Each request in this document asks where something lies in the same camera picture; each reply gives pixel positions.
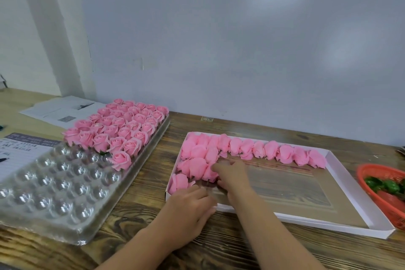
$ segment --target pink rose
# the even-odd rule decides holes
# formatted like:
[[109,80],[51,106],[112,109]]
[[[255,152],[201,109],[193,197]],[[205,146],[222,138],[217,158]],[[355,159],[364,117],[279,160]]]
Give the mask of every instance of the pink rose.
[[198,136],[197,144],[207,147],[209,143],[209,136],[206,134],[200,134]]
[[220,142],[220,136],[218,135],[211,135],[209,138],[209,142],[207,148],[216,147],[218,148],[218,143]]
[[133,138],[141,140],[142,145],[148,144],[149,135],[145,131],[131,131],[131,136]]
[[134,116],[134,114],[132,112],[125,112],[122,117],[127,121],[130,122],[132,121],[132,117]]
[[265,157],[265,145],[262,141],[257,141],[252,148],[253,155],[256,158],[264,158]]
[[190,158],[205,158],[207,148],[204,145],[196,145],[191,149]]
[[309,156],[302,147],[294,146],[294,154],[292,155],[292,159],[297,165],[302,166],[308,163]]
[[124,152],[132,157],[138,155],[139,150],[142,147],[142,142],[139,139],[132,138],[131,140],[124,142],[122,147],[124,148]]
[[206,182],[215,182],[217,180],[218,173],[211,170],[211,165],[208,165],[208,168],[205,170],[202,180]]
[[63,138],[65,139],[66,142],[68,142],[69,146],[72,146],[73,144],[77,144],[79,133],[80,133],[80,131],[77,127],[72,127],[72,128],[67,129],[65,132],[62,132]]
[[229,143],[230,154],[232,156],[237,156],[240,152],[241,145],[242,145],[241,139],[239,139],[239,138],[231,139],[230,143]]
[[134,121],[134,120],[127,122],[126,126],[129,129],[131,129],[132,131],[137,131],[140,129],[140,123],[138,123],[137,121]]
[[125,141],[124,137],[110,138],[110,148],[107,151],[111,154],[121,151]]
[[108,109],[117,109],[118,104],[110,103],[110,104],[106,104],[105,107],[108,108]]
[[118,129],[121,129],[125,126],[125,119],[124,118],[115,118],[113,119],[113,125],[117,125]]
[[78,128],[79,131],[89,131],[90,127],[93,125],[93,122],[90,120],[78,120],[74,127]]
[[100,123],[103,124],[104,126],[110,126],[113,124],[113,119],[110,118],[109,116],[104,116],[100,119]]
[[317,150],[310,150],[308,158],[308,164],[312,167],[320,167],[321,169],[327,167],[327,160]]
[[181,171],[187,177],[190,177],[190,160],[180,161],[177,165],[177,171]]
[[99,123],[103,116],[100,113],[95,113],[89,116],[89,120],[94,123]]
[[114,103],[116,103],[118,105],[122,105],[123,102],[124,102],[124,100],[121,98],[114,99]]
[[129,140],[131,138],[131,129],[129,129],[128,127],[122,127],[118,131],[118,136],[123,137],[125,140]]
[[78,142],[77,144],[80,145],[83,149],[88,149],[89,147],[93,146],[93,137],[94,132],[92,131],[81,131],[78,134]]
[[188,187],[190,187],[189,183],[188,183],[188,179],[187,176],[184,174],[173,174],[171,176],[171,185],[170,188],[168,190],[168,193],[170,195],[172,195],[173,193],[175,193],[177,190],[179,189],[187,189]]
[[152,116],[157,119],[159,122],[162,122],[163,119],[165,118],[165,115],[161,113],[160,111],[153,111]]
[[283,144],[276,151],[276,160],[284,164],[290,164],[292,162],[292,155],[294,154],[294,149],[289,144]]
[[168,116],[169,114],[169,109],[167,107],[157,106],[156,109],[162,112],[165,116]]
[[240,157],[244,160],[251,160],[253,158],[252,148],[254,142],[252,139],[244,139],[240,146]]
[[112,110],[111,115],[114,115],[116,118],[122,118],[124,113],[120,110]]
[[118,137],[118,126],[110,125],[104,127],[104,134],[107,134],[110,138]]
[[149,116],[151,114],[151,112],[146,108],[142,109],[139,113],[144,116]]
[[109,136],[107,134],[98,134],[93,138],[93,147],[96,152],[106,152],[110,146]]
[[216,147],[209,147],[207,150],[207,154],[205,155],[205,161],[208,164],[214,164],[217,162],[218,158],[220,156],[218,155],[218,149]]
[[205,170],[208,164],[205,162],[204,158],[193,158],[190,159],[190,178],[198,181],[204,176]]
[[181,146],[181,153],[180,153],[180,158],[181,160],[185,160],[191,157],[191,150],[193,147],[195,147],[194,141],[187,139],[183,142],[183,145]]
[[159,125],[159,121],[152,116],[150,116],[149,118],[146,118],[146,122],[151,123],[155,127],[157,127]]
[[193,142],[194,143],[194,145],[197,145],[197,142],[198,142],[198,138],[199,138],[200,136],[199,135],[196,135],[195,134],[195,132],[190,132],[190,134],[187,136],[187,140],[188,141],[190,141],[190,142]]
[[135,114],[135,116],[132,118],[133,120],[137,121],[140,124],[144,124],[146,117],[143,114]]
[[131,157],[125,152],[116,152],[110,161],[113,164],[113,169],[127,170],[131,166]]
[[151,123],[147,123],[147,122],[142,124],[142,126],[140,128],[140,131],[147,132],[149,137],[155,133],[155,130],[156,130],[155,126],[152,125]]
[[97,113],[103,116],[109,116],[111,114],[111,110],[109,108],[100,108],[97,110]]
[[226,158],[227,152],[229,151],[230,138],[226,134],[220,135],[220,140],[218,142],[218,150],[221,151],[220,156]]
[[152,105],[152,104],[149,104],[149,105],[146,105],[146,109],[151,110],[151,111],[155,111],[155,110],[156,110],[156,106],[155,106],[155,105]]
[[134,101],[124,101],[124,104],[127,105],[128,107],[133,107],[133,106],[135,106],[135,102],[134,102]]
[[142,109],[144,109],[144,108],[146,107],[146,104],[144,104],[144,103],[137,103],[135,106],[138,107],[140,110],[142,110]]
[[139,111],[140,111],[140,109],[139,109],[138,107],[136,107],[136,106],[133,106],[133,107],[129,107],[129,108],[128,108],[128,112],[132,112],[134,115],[135,115],[135,114],[138,114]]
[[122,104],[121,106],[118,106],[118,110],[122,112],[128,112],[128,106],[125,104]]
[[98,135],[104,131],[104,125],[101,123],[94,123],[90,130],[94,132],[95,135]]
[[271,160],[276,156],[276,152],[278,150],[278,143],[276,141],[270,141],[265,145],[265,154],[267,160]]

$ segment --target wooden table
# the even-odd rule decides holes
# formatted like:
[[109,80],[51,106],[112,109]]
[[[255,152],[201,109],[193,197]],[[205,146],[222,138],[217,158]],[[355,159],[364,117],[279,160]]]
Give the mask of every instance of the wooden table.
[[[53,96],[7,89],[0,91],[0,132],[23,132],[62,139],[59,127],[18,114]],[[165,187],[189,131],[277,140],[331,150],[354,175],[360,163],[379,163],[405,170],[404,158],[392,146],[366,143],[298,131],[277,129],[171,112],[172,122],[134,183],[113,209],[94,240],[83,247],[56,242],[13,228],[0,229],[0,262],[20,269],[94,269],[145,227],[165,204]],[[328,269],[405,269],[405,232],[389,240],[361,237],[294,224],[285,224]],[[217,212],[201,235],[173,252],[160,269],[259,269],[238,218]]]

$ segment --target orange plastic basket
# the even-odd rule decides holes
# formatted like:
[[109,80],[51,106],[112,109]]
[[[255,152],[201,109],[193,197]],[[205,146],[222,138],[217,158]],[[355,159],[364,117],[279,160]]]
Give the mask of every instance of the orange plastic basket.
[[363,164],[357,169],[357,179],[360,186],[367,192],[374,203],[377,204],[378,208],[387,216],[391,223],[401,230],[405,230],[405,212],[400,211],[390,203],[388,203],[385,198],[383,200],[378,194],[367,186],[364,179],[369,176],[378,177],[381,180],[391,179],[396,182],[400,182],[405,178],[405,171],[400,171],[392,167],[387,167],[385,165],[379,164]]

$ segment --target white cardboard box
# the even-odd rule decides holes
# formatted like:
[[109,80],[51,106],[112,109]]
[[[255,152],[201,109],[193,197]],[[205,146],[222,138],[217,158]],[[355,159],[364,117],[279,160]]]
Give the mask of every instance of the white cardboard box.
[[[360,187],[360,185],[357,183],[357,181],[350,175],[350,173],[346,170],[346,168],[340,163],[340,161],[336,158],[335,155],[333,155],[333,153],[330,150],[326,150],[324,148],[308,147],[308,146],[303,146],[303,145],[299,145],[299,146],[305,150],[315,149],[319,153],[321,153],[322,155],[325,156],[325,158],[327,160],[326,169],[332,174],[332,176],[334,177],[334,179],[336,180],[338,185],[344,191],[344,193],[346,194],[349,201],[356,208],[357,212],[360,214],[360,216],[363,218],[364,222],[367,224],[367,226],[369,228],[367,229],[367,228],[362,228],[362,227],[354,227],[354,226],[349,226],[349,225],[314,220],[314,219],[304,218],[304,217],[300,217],[300,216],[292,216],[292,215],[286,215],[286,214],[275,212],[275,215],[277,216],[277,218],[280,219],[281,222],[288,222],[288,223],[300,224],[300,225],[305,225],[305,226],[318,227],[318,228],[323,228],[326,230],[332,230],[332,231],[344,232],[344,233],[350,233],[350,234],[362,235],[362,236],[369,236],[369,237],[375,237],[375,238],[381,238],[381,239],[388,238],[395,231],[394,226],[391,224],[391,222],[388,220],[388,218],[382,213],[382,211],[371,200],[371,198],[363,191],[363,189]],[[179,155],[177,156],[177,160],[173,167],[172,174],[175,173],[177,165],[181,161],[180,153],[181,152],[179,152]],[[170,175],[170,180],[166,187],[166,192],[165,192],[166,201],[170,197],[170,194],[168,193],[168,189],[172,182],[171,175]],[[232,206],[228,206],[228,205],[224,205],[224,204],[218,204],[217,210],[235,213],[235,210],[233,209]]]

